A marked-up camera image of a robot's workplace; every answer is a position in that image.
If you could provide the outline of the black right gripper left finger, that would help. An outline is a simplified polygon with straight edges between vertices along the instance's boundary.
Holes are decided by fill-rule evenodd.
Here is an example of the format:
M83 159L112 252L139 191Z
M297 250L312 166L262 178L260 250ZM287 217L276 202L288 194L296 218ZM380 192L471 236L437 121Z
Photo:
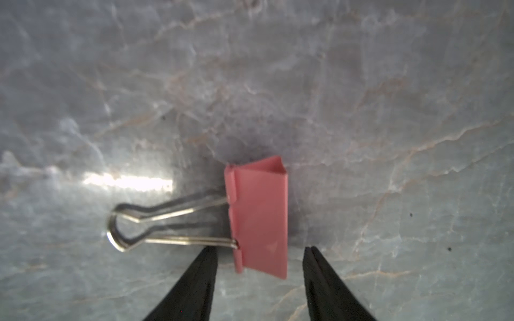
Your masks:
M218 270L218 251L205 247L145 321L209 320Z

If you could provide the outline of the pink binder clip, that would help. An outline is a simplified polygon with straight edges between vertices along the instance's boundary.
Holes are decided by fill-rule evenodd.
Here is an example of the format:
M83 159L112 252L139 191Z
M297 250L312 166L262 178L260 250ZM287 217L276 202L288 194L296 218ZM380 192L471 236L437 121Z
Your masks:
M142 243L177 246L229 247L235 271L249 268L285 280L288 273L288 173L280 156L270 156L245 165L227 165L224 170L226 194L190 208L156 213L150 208L126 204L114 209L107 221L107 238L120 252ZM152 223L221 205L228 206L230 237L190 237L149 233L129 240L117 228L118 219Z

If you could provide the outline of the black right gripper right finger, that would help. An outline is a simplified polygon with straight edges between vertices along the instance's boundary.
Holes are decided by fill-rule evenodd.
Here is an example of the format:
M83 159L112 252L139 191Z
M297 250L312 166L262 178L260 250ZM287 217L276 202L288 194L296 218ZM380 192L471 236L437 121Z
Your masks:
M305 248L303 274L311 320L376 320L317 247Z

